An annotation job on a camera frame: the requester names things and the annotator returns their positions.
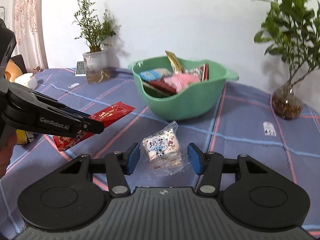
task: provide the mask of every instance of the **green bowl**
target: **green bowl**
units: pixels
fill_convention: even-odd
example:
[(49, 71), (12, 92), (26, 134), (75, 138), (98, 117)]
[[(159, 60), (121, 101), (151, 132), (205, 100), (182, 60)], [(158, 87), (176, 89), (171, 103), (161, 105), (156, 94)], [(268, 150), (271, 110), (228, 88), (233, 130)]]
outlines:
[(191, 61), (182, 58), (178, 59), (188, 70), (208, 63), (209, 80), (193, 83), (174, 96), (155, 98), (145, 92), (138, 73), (154, 68), (167, 68), (172, 71), (168, 58), (154, 57), (128, 66), (128, 68), (132, 69), (135, 84), (143, 101), (154, 114), (167, 121), (190, 119), (206, 113), (218, 101), (226, 80), (239, 79), (237, 72), (211, 60)]

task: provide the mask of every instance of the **red snack packet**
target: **red snack packet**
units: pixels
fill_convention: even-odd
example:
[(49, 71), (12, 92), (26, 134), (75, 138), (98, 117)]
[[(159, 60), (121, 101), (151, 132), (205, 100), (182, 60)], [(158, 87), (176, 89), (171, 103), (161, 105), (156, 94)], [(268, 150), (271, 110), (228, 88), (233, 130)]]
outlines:
[[(103, 122), (104, 128), (107, 128), (114, 122), (131, 113), (134, 109), (135, 108), (132, 106), (125, 105), (122, 102), (118, 102), (112, 106), (108, 106), (107, 108), (102, 109), (101, 111), (93, 115), (90, 115), (89, 118)], [(79, 142), (82, 142), (92, 135), (94, 135), (94, 133), (79, 131), (75, 138), (53, 136), (53, 141), (57, 149), (61, 152), (68, 150), (72, 146), (76, 145)]]
[(205, 81), (205, 80), (208, 80), (208, 79), (209, 79), (209, 65), (208, 65), (208, 63), (206, 63), (204, 65), (202, 81)]
[(177, 90), (164, 82), (163, 79), (150, 81), (148, 82), (148, 84), (153, 86), (154, 88), (161, 90), (162, 92), (169, 94), (170, 96), (173, 96), (177, 93)]

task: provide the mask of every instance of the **curtain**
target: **curtain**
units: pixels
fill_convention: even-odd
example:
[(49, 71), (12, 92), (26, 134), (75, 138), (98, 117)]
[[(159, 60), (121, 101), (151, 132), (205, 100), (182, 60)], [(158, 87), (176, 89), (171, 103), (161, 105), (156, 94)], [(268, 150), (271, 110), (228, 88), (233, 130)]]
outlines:
[(28, 72), (48, 68), (41, 23), (41, 0), (15, 0), (13, 27), (17, 54), (23, 56)]

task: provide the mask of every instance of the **pink snack packet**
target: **pink snack packet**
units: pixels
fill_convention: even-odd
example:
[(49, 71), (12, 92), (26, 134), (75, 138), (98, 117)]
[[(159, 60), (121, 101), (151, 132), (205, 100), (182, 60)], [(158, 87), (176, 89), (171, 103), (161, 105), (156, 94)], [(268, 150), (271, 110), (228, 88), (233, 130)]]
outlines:
[(164, 82), (175, 88), (177, 93), (179, 93), (190, 84), (200, 82), (200, 78), (195, 74), (179, 73), (171, 77), (164, 78)]

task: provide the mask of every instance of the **blue plaid tablecloth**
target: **blue plaid tablecloth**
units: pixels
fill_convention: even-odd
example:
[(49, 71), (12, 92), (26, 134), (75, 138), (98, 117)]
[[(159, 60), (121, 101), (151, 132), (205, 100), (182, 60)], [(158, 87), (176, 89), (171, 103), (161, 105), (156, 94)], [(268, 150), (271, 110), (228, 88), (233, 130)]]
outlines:
[[(119, 101), (136, 109), (102, 134), (65, 152), (57, 151), (49, 135), (39, 135), (26, 147), (16, 146), (7, 174), (0, 180), (0, 232), (7, 238), (13, 238), (24, 227), (17, 199), (27, 186), (80, 154), (98, 158), (108, 152), (124, 151), (168, 124), (142, 101), (130, 71), (115, 69), (112, 75), (109, 81), (91, 85), (85, 77), (76, 77), (74, 69), (47, 69), (36, 75), (38, 92), (88, 114)], [(276, 136), (265, 135), (264, 122), (273, 124)], [(303, 227), (320, 236), (320, 115), (316, 111), (304, 105), (299, 119), (285, 121), (273, 113), (269, 94), (226, 82), (219, 101), (209, 112), (178, 125), (177, 137), (184, 152), (193, 142), (204, 152), (214, 150), (229, 158), (245, 153), (303, 187), (311, 199)], [(192, 168), (156, 180), (141, 176), (143, 172), (140, 160), (134, 174), (126, 177), (132, 190), (136, 186), (195, 187), (199, 180)], [(93, 182), (108, 190), (104, 174), (94, 176)], [(234, 176), (224, 174), (221, 189), (233, 182)]]

